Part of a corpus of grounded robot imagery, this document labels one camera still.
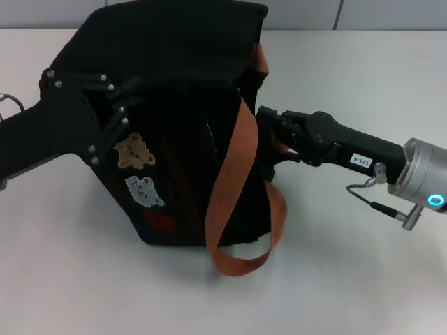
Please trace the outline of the black food bag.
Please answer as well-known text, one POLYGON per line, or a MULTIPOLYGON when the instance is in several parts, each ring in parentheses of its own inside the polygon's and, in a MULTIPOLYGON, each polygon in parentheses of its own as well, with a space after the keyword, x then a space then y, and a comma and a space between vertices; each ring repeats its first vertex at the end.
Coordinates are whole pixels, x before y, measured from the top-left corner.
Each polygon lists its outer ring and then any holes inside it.
POLYGON ((128 96, 86 91, 101 129, 112 103, 140 99, 91 168, 145 243, 203 246, 227 276, 268 256, 224 248, 263 235, 276 246, 287 214, 254 112, 269 73, 260 43, 267 11, 239 0, 118 3, 94 11, 48 68, 143 79, 128 96))

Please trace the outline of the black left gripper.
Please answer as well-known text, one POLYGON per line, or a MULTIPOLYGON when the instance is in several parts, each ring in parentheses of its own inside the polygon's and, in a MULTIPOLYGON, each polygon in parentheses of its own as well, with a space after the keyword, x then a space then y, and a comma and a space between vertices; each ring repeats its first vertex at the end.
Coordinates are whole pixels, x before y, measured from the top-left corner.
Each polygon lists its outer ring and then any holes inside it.
POLYGON ((101 163, 104 140, 124 124, 140 99, 111 104, 112 114, 100 127, 86 91, 108 98, 128 96, 143 84, 140 76, 114 82, 105 73, 55 72, 47 69, 39 81, 40 100, 33 107, 0 121, 0 181, 11 180, 65 154, 87 165, 101 163))

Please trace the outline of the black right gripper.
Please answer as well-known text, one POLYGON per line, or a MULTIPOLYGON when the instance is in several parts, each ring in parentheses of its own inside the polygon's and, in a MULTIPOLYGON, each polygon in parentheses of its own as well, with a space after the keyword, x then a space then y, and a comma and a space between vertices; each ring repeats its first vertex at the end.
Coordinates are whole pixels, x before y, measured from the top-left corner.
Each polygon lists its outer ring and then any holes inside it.
POLYGON ((261 142, 272 145, 274 164, 332 163, 371 177, 374 164, 383 163, 389 184, 397 182, 406 165, 402 146, 343 126, 325 112, 279 114, 260 106, 256 121, 261 142))

